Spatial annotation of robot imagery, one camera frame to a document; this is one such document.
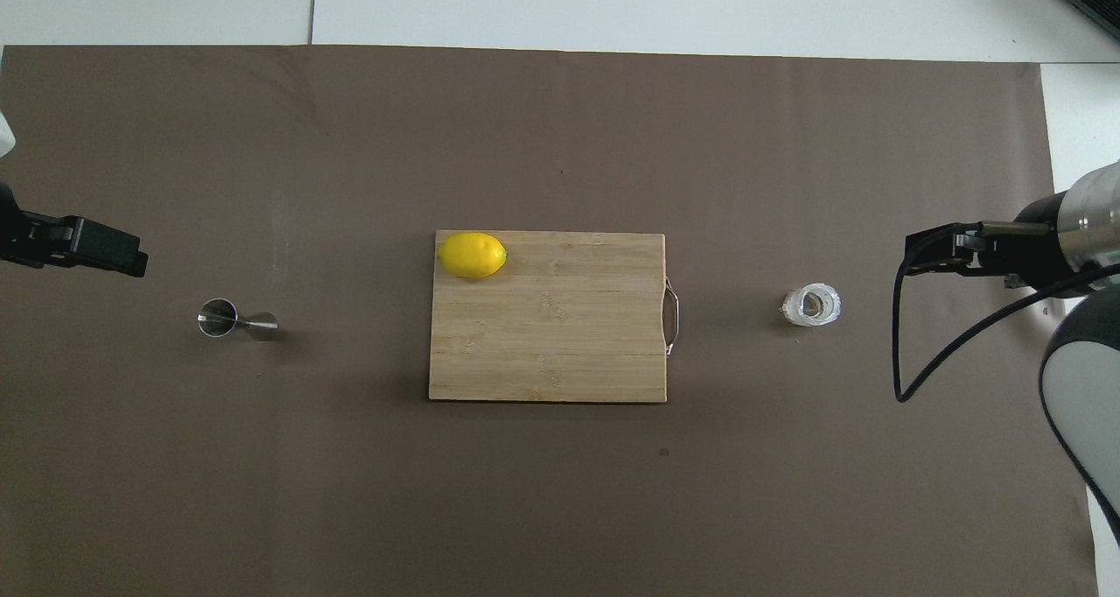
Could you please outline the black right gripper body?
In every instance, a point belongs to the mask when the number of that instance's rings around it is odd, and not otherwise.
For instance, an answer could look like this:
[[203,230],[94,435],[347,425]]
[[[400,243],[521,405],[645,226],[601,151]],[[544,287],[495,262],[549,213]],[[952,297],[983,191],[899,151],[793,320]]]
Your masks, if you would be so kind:
[[1023,223],[1044,223],[1048,233],[1018,239],[1012,249],[1015,273],[1035,290],[1067,281],[1082,271],[1095,268],[1091,254],[1092,239],[1083,214],[1076,207],[1067,211],[1066,193],[1034,200],[1012,218]]

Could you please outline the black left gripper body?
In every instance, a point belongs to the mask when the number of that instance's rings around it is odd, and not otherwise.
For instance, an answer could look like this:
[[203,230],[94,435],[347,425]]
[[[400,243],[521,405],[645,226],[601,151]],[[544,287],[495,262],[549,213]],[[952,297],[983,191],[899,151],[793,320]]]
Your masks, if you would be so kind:
[[24,264],[20,242],[27,234],[27,218],[18,207],[11,188],[1,181],[1,259],[13,264]]

